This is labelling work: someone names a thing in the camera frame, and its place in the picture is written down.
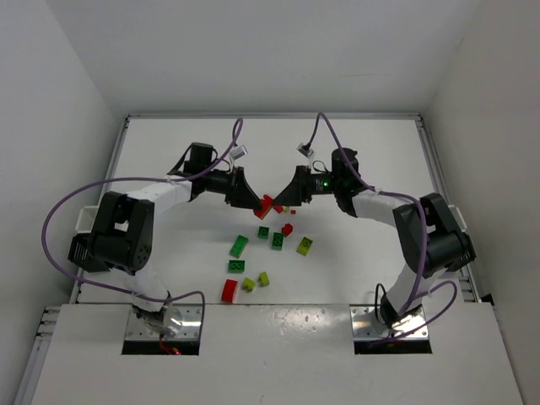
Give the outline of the dark green 2x2 lego brick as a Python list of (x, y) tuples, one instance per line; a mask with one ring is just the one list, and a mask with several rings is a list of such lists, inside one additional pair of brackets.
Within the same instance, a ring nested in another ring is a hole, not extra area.
[(282, 232), (274, 232), (271, 242), (271, 249), (281, 251), (283, 249), (284, 234)]
[(246, 262), (244, 260), (229, 260), (229, 273), (243, 273), (246, 270)]

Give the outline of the lime 2x2 lego brick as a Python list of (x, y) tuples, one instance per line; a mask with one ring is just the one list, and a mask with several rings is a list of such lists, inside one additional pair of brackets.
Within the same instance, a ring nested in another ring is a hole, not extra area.
[(296, 252), (305, 257), (309, 253), (312, 244), (313, 240), (303, 237), (296, 249)]

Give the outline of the red curved lego brick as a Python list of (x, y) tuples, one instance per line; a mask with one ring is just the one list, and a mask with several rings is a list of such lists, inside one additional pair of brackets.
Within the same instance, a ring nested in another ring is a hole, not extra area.
[(235, 301), (236, 291), (238, 289), (238, 281), (227, 279), (224, 282), (224, 287), (221, 294), (221, 301), (225, 304), (233, 304)]

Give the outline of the dark green curved lego brick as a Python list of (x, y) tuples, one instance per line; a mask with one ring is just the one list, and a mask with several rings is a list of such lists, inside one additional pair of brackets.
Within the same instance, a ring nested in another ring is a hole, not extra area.
[(260, 226), (257, 231), (257, 237), (267, 240), (269, 237), (269, 228), (265, 226)]

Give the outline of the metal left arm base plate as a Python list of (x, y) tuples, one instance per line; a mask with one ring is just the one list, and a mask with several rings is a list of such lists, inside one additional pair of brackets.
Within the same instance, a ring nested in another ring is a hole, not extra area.
[(203, 309), (200, 305), (170, 305), (160, 312), (132, 308), (125, 331), (127, 341), (196, 341), (200, 337)]

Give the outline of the red orange lego stack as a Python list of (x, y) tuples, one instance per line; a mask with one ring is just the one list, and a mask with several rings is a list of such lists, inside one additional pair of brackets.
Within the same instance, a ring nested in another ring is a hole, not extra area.
[(253, 213), (260, 220), (265, 219), (268, 213), (273, 209), (273, 198), (267, 194), (264, 194), (260, 200), (261, 208), (256, 209)]

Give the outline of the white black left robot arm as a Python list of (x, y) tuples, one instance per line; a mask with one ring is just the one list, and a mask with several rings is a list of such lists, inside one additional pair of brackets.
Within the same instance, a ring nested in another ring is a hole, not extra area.
[(165, 182), (129, 193), (107, 192), (94, 208), (91, 225), (78, 224), (68, 259), (88, 273), (120, 273), (139, 316), (162, 319), (170, 292), (150, 264), (154, 220), (203, 192), (224, 195), (234, 208), (259, 209), (261, 202), (241, 167), (218, 170), (214, 146), (192, 143)]

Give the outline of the dark green 2x4 lego brick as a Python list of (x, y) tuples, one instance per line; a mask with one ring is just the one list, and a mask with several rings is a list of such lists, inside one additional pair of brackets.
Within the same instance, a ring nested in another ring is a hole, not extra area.
[(245, 237), (244, 235), (238, 235), (229, 251), (229, 254), (232, 257), (240, 258), (248, 243), (249, 239), (247, 237)]

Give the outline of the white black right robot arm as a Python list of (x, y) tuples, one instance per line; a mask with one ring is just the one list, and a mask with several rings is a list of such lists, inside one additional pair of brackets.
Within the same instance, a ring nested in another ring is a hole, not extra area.
[(440, 194), (412, 201), (399, 193), (378, 192), (360, 180), (357, 154), (351, 148), (334, 150), (326, 171), (297, 166), (292, 181), (274, 202), (299, 207), (316, 195), (333, 195), (345, 214), (396, 230), (405, 265), (375, 311), (376, 320), (391, 327), (421, 305), (442, 274), (466, 266), (476, 253)]

